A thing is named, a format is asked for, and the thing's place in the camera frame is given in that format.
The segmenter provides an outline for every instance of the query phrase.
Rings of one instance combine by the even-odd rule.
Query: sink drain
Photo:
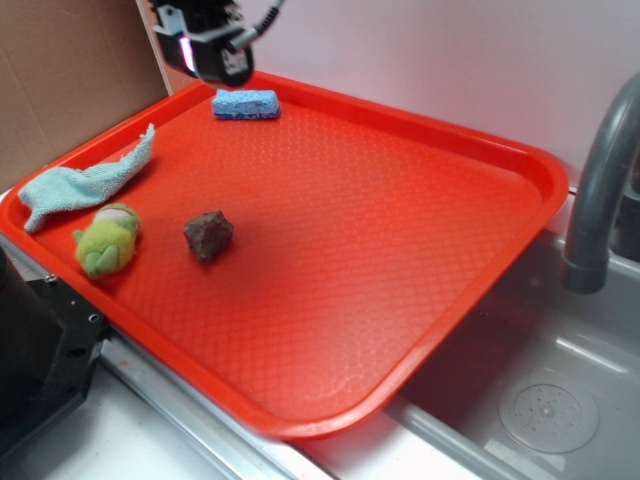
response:
[[[511,383],[500,396],[499,413],[516,441],[539,452],[577,450],[598,430],[598,407],[591,394],[553,373]]]

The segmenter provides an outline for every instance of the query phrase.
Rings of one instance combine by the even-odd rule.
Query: stainless steel sink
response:
[[[470,440],[472,463],[503,466],[500,478],[637,478],[640,270],[614,257],[602,291],[570,293],[561,248],[549,232],[529,247],[412,377],[396,414],[452,451],[451,438]]]

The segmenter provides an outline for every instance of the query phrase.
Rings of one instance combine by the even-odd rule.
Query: white wall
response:
[[[238,0],[247,23],[272,0]],[[288,0],[258,70],[555,154],[577,184],[640,71],[638,0]]]

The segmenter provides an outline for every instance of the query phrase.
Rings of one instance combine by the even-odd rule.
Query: plush frog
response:
[[[119,272],[133,258],[140,227],[140,218],[131,207],[105,205],[85,232],[73,232],[78,244],[76,259],[91,278]]]

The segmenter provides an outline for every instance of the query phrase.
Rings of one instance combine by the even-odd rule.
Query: kitchen faucet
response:
[[[640,73],[613,100],[598,129],[571,213],[562,283],[576,293],[605,284],[609,248],[640,262]]]

